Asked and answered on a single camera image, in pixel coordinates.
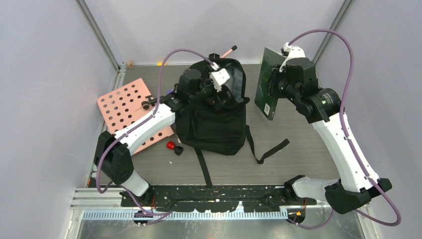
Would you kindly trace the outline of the dark green notebook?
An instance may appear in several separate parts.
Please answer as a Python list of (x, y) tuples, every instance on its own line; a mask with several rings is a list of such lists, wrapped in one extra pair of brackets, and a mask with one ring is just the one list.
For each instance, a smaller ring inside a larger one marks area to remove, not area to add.
[(273, 120), (278, 102), (277, 72), (285, 57), (265, 47), (261, 60), (254, 103), (267, 120)]

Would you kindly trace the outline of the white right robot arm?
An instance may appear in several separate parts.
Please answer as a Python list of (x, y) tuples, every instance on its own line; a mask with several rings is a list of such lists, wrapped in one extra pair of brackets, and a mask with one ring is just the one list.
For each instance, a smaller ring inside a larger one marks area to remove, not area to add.
[(325, 143), (338, 170), (339, 179), (312, 179), (298, 175), (285, 182), (284, 198), (297, 204), (303, 198), (327, 202), (337, 213), (354, 211), (383, 192), (391, 190), (388, 178), (381, 178), (363, 156), (349, 130), (341, 99), (330, 88), (318, 85), (315, 64), (306, 57), (273, 65), (268, 93), (286, 98), (296, 107)]

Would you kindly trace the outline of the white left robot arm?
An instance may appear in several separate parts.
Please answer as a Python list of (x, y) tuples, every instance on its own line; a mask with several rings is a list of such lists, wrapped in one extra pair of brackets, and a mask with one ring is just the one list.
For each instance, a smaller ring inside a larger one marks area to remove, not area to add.
[(176, 121), (176, 112), (194, 97), (212, 98), (223, 90), (230, 89), (232, 74), (226, 69), (202, 76), (200, 72), (186, 70), (175, 84), (174, 89), (160, 98), (152, 111), (129, 126), (115, 133), (104, 131), (100, 134), (94, 155), (94, 165), (133, 194), (133, 199), (141, 206), (152, 202), (153, 194), (149, 183), (134, 169), (132, 155), (162, 129)]

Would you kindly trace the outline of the black student backpack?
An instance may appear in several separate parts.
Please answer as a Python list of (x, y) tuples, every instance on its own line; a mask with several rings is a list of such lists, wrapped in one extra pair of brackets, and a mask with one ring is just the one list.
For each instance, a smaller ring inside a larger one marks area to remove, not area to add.
[[(209, 60), (232, 74), (232, 107), (216, 111), (206, 103), (207, 98), (204, 96), (194, 97), (176, 112), (175, 130), (180, 142), (194, 149), (205, 184), (212, 187), (203, 151), (232, 156), (247, 142), (252, 155), (255, 155), (255, 143), (246, 123), (246, 105), (250, 98), (245, 95), (246, 74), (242, 65), (238, 60), (220, 58), (215, 53), (209, 55)], [(212, 70), (206, 60), (194, 63), (187, 70), (189, 69), (200, 72), (202, 76)]]

